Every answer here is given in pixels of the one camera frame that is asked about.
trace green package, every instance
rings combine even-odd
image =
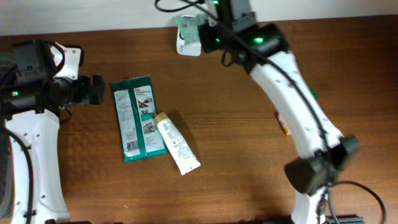
[[[167,154],[154,118],[157,114],[150,77],[111,83],[122,137],[124,163]]]

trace wooden table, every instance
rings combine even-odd
[[[398,16],[277,22],[319,104],[362,150],[341,179],[374,189],[398,219]],[[72,106],[59,130],[63,196],[72,221],[229,223],[289,215],[294,189],[284,165],[297,154],[264,92],[221,53],[176,53],[176,28],[1,37],[0,51],[29,39],[83,46],[80,75],[105,82],[150,75],[159,112],[169,114],[202,166],[181,176],[170,155],[123,163],[113,99]],[[377,223],[377,202],[338,187],[337,214]]]

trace white tube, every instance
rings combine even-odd
[[[200,167],[188,143],[165,113],[158,114],[155,123],[182,175]]]

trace led light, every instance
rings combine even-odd
[[[263,41],[264,41],[264,38],[262,38],[262,37],[254,38],[254,43],[256,43],[256,44],[262,44]]]

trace barcode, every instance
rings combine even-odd
[[[127,152],[139,150],[138,141],[127,143]]]
[[[163,124],[163,128],[164,128],[165,131],[169,130],[169,127],[167,126],[167,124]]]

